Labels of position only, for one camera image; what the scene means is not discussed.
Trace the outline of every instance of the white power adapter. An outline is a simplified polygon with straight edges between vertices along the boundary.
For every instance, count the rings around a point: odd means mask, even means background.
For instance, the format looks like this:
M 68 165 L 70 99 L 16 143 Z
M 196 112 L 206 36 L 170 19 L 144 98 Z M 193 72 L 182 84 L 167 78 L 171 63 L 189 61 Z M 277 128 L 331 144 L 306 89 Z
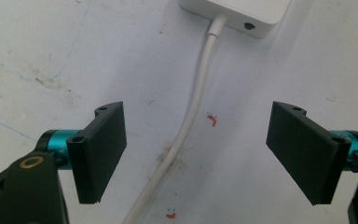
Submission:
M 180 0 L 182 8 L 213 20 L 228 17 L 227 26 L 255 37 L 265 37 L 282 19 L 290 0 Z

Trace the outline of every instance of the white cable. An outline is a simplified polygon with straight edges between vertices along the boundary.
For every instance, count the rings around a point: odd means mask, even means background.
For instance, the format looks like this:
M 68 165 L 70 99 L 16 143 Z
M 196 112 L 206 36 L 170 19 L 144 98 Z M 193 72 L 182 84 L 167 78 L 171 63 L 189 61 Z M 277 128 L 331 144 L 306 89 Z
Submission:
M 196 119 L 197 113 L 200 109 L 200 103 L 206 82 L 209 61 L 212 58 L 214 45 L 226 22 L 227 16 L 225 15 L 219 15 L 213 20 L 200 60 L 199 72 L 197 75 L 193 95 L 191 97 L 190 106 L 188 107 L 185 120 L 182 123 L 182 127 L 180 128 L 179 133 L 176 135 L 175 141 L 173 142 L 172 147 L 168 152 L 167 156 L 165 157 L 164 161 L 153 174 L 152 178 L 150 179 L 149 183 L 147 183 L 141 195 L 139 195 L 132 209 L 127 214 L 123 224 L 135 223 L 138 217 L 142 214 L 144 207 L 146 206 L 150 197 L 153 195 L 162 177 L 164 177 L 167 173 L 173 160 L 175 159 L 176 155 L 178 154 L 179 150 L 182 148 L 185 140 L 187 139 L 187 136 L 190 133 L 194 120 Z

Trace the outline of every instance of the red stain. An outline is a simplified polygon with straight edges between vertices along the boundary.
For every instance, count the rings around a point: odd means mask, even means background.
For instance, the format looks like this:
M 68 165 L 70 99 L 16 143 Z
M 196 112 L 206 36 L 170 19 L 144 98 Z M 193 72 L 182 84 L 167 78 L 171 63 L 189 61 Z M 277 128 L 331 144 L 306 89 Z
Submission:
M 213 121 L 212 127 L 215 127 L 216 124 L 217 124 L 217 118 L 215 116 L 212 116 L 212 115 L 208 115 L 207 118 Z
M 167 217 L 169 219 L 174 219 L 176 217 L 176 213 L 167 214 L 167 215 L 165 215 L 165 217 Z

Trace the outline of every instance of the cable connector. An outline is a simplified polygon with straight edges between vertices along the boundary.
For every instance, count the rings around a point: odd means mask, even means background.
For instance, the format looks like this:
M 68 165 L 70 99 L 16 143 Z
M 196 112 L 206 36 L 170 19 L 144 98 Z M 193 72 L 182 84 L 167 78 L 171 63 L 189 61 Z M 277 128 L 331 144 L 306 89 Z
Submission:
M 209 35 L 215 35 L 217 37 L 220 36 L 220 33 L 222 33 L 223 27 L 225 27 L 225 24 L 228 21 L 228 16 L 224 14 L 219 14 L 216 16 L 216 18 L 213 20 L 211 28 L 209 29 L 208 34 Z

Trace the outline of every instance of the white table surface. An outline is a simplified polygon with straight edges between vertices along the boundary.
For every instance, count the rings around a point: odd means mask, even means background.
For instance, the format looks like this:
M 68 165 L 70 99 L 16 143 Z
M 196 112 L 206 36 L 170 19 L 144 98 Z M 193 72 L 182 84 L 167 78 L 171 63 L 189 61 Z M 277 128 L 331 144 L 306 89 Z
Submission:
M 0 0 L 0 171 L 44 131 L 82 129 L 124 101 L 129 143 L 101 203 L 78 204 L 60 171 L 71 223 L 121 223 L 179 130 L 209 24 L 177 0 Z M 143 223 L 348 223 L 358 175 L 311 206 L 265 144 L 273 101 L 358 131 L 358 1 L 293 0 L 264 39 L 224 29 L 200 115 Z

